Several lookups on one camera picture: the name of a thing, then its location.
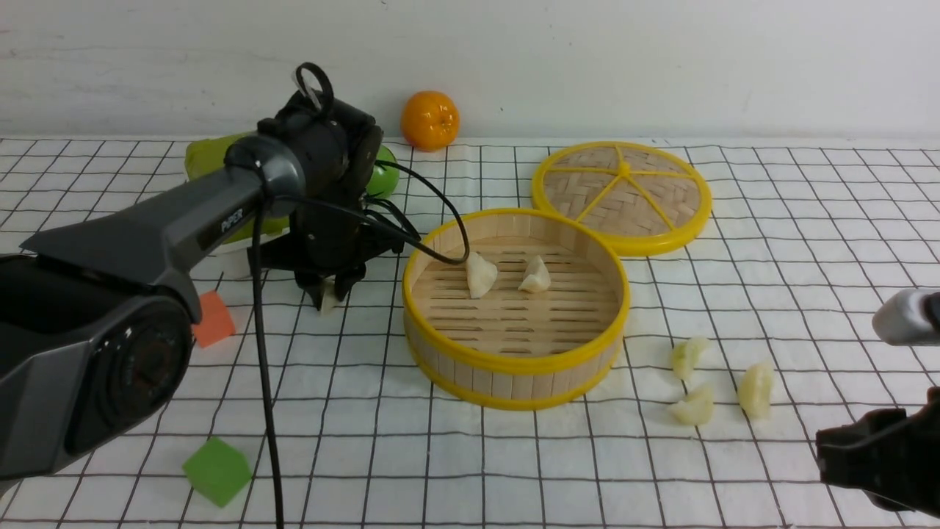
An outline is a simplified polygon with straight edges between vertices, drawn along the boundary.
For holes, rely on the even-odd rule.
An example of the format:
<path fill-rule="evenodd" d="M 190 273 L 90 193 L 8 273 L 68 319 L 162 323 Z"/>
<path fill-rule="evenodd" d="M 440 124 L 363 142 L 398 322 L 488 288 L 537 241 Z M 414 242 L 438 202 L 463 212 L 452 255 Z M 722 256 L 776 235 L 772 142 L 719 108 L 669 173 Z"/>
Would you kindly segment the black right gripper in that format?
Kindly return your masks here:
<path fill-rule="evenodd" d="M 939 389 L 920 411 L 876 409 L 816 432 L 820 482 L 865 492 L 877 508 L 939 516 Z"/>

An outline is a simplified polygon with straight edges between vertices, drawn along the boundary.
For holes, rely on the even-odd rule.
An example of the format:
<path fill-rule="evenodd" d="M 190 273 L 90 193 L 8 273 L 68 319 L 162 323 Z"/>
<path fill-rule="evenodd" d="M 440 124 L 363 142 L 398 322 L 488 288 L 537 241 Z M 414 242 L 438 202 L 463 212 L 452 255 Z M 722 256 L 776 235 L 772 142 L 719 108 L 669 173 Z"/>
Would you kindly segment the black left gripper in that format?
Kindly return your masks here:
<path fill-rule="evenodd" d="M 261 244 L 261 262 L 251 272 L 292 272 L 296 285 L 322 311 L 333 278 L 336 301 L 346 298 L 365 278 L 367 262 L 404 248 L 406 217 L 390 200 L 370 197 L 352 207 L 360 218 L 321 206 L 300 206 L 289 218 L 291 231 Z"/>

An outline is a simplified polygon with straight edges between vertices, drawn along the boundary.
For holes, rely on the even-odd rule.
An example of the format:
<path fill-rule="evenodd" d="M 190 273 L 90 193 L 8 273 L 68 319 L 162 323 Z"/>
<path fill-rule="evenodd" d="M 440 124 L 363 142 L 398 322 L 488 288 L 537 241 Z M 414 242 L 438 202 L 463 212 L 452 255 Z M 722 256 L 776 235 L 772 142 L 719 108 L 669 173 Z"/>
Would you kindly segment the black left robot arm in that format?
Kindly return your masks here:
<path fill-rule="evenodd" d="M 161 408 L 206 313 L 198 262 L 254 218 L 289 218 L 261 247 L 316 307 L 402 244 L 357 218 L 383 132 L 301 93 L 237 140 L 220 170 L 96 220 L 39 231 L 2 257 L 2 489 L 51 475 Z"/>

